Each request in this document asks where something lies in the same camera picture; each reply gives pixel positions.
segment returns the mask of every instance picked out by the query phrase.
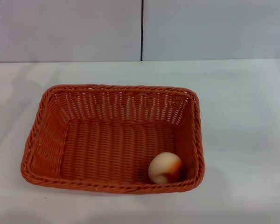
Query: basket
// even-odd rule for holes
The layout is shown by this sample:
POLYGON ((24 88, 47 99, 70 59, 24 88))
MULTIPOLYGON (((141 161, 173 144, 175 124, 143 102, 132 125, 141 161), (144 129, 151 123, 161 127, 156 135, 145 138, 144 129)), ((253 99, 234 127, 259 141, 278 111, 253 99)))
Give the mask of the basket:
POLYGON ((184 192, 204 175, 199 100, 188 89, 57 85, 42 96, 21 173, 46 187, 121 194, 184 192), (177 154, 183 180, 153 184, 151 160, 177 154))

